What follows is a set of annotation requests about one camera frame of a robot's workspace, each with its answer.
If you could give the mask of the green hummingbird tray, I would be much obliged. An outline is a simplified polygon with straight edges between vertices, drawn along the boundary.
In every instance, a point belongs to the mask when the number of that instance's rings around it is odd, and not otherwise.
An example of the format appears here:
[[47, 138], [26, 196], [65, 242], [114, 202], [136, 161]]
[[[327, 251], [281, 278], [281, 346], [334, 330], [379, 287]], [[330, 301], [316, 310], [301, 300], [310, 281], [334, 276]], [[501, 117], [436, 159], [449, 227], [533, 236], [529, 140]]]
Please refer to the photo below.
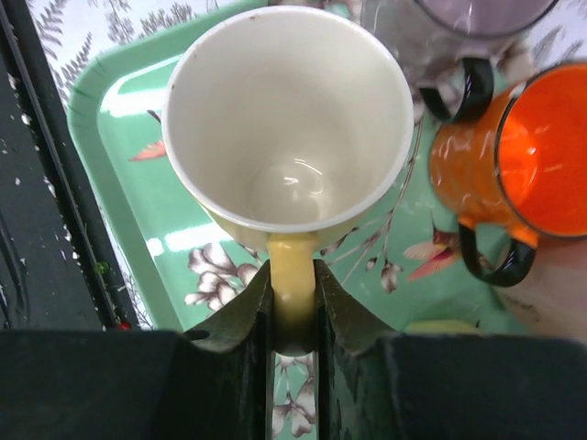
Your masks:
[[[231, 239], [183, 188], [165, 158], [158, 115], [187, 47], [251, 1], [202, 1], [170, 29], [177, 5], [148, 11], [139, 38], [97, 57], [72, 88], [68, 121], [105, 218], [129, 268], [130, 291], [157, 328], [187, 329], [235, 298], [265, 260]], [[386, 324], [460, 320], [485, 333], [521, 334], [492, 289], [459, 257], [414, 279], [406, 256], [456, 223], [432, 193], [427, 155], [437, 125], [418, 110], [409, 156], [388, 194], [342, 240], [321, 252], [341, 285]]]

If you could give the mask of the floral table mat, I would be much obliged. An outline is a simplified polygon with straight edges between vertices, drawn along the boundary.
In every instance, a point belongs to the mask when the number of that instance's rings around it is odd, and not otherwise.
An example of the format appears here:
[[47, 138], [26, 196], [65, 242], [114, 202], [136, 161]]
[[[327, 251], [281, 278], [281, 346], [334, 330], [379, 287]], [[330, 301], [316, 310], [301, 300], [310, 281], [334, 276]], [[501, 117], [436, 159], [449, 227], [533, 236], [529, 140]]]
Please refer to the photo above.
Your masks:
[[[97, 57], [137, 40], [147, 26], [145, 16], [148, 11], [178, 6], [180, 16], [163, 25], [170, 29], [193, 19], [199, 2], [202, 1], [31, 2], [33, 22], [67, 115], [70, 94], [80, 75]], [[437, 241], [437, 235], [450, 234], [437, 232], [430, 242], [415, 244], [406, 250], [408, 258], [420, 261], [419, 268], [413, 273], [414, 279], [439, 272], [454, 257], [460, 258], [450, 245]], [[129, 268], [117, 241], [116, 250], [122, 259], [127, 289], [138, 307], [138, 319], [143, 325], [154, 327], [144, 318], [146, 309], [143, 303], [131, 294]], [[526, 304], [514, 295], [496, 297], [524, 329], [531, 328], [545, 335], [561, 335], [571, 330], [571, 324], [563, 323], [550, 305]]]

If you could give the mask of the orange mug black handle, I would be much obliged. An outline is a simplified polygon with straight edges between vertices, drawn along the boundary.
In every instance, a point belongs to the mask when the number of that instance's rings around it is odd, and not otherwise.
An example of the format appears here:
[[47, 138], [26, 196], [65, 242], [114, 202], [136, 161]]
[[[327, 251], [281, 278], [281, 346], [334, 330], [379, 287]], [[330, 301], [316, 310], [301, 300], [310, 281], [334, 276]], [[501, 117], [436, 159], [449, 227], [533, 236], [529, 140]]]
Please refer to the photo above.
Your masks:
[[[442, 126], [429, 156], [440, 202], [458, 220], [460, 252], [478, 280], [512, 287], [543, 237], [586, 237], [586, 62], [570, 60], [495, 97], [474, 122]], [[510, 247], [484, 269], [476, 227], [502, 227]]]

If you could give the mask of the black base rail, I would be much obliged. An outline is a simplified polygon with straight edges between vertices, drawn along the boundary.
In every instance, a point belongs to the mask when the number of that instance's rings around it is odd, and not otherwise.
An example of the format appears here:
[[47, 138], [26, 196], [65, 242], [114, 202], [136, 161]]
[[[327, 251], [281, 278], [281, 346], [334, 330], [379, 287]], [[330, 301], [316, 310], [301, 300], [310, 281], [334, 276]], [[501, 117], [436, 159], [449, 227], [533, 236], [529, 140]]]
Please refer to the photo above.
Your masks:
[[25, 1], [1, 4], [1, 326], [138, 329]]

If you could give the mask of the lime green mug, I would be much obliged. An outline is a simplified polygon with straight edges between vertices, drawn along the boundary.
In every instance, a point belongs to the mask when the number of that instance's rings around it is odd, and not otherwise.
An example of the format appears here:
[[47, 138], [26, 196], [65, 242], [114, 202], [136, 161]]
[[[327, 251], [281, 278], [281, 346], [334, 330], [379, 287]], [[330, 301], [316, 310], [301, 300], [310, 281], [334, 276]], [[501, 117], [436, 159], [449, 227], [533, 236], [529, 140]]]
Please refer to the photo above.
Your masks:
[[410, 323], [404, 331], [412, 334], [465, 334], [477, 335], [474, 325], [459, 320], [425, 320]]

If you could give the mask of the lilac mug black handle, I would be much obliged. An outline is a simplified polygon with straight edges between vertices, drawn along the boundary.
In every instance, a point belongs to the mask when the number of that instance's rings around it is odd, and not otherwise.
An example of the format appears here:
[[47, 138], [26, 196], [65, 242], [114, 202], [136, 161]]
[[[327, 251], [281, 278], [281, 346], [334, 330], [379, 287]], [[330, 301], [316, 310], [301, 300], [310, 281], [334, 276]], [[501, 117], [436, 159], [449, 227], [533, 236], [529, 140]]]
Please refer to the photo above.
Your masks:
[[439, 121], [479, 119], [493, 99], [492, 61], [553, 1], [365, 1], [360, 24], [397, 59]]

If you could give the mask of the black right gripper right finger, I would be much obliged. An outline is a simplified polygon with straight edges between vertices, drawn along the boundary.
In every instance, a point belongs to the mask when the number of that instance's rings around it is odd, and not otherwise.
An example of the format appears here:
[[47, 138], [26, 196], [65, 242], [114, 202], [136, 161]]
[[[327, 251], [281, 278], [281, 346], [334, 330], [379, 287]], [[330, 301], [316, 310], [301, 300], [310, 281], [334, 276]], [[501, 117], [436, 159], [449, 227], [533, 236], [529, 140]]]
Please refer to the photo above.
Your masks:
[[407, 334], [316, 271], [321, 439], [583, 439], [586, 346], [568, 338]]

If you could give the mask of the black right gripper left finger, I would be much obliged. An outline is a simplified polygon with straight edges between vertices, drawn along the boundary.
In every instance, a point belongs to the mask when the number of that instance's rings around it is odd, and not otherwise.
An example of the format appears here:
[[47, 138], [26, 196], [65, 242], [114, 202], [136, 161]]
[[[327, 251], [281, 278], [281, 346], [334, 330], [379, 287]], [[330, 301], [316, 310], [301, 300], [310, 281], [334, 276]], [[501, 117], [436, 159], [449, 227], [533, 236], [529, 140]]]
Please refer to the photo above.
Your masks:
[[268, 439], [270, 268], [183, 333], [4, 331], [4, 439]]

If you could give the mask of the yellow mug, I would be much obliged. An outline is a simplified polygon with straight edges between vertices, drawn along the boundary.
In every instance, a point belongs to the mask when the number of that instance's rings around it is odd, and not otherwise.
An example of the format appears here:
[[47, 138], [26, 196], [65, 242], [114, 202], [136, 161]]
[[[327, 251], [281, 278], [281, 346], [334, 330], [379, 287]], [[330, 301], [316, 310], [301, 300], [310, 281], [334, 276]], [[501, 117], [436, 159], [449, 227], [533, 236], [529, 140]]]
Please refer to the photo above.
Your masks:
[[176, 64], [161, 114], [169, 161], [229, 236], [268, 254], [276, 352], [315, 348], [314, 255], [390, 190], [413, 123], [391, 52], [313, 7], [237, 14]]

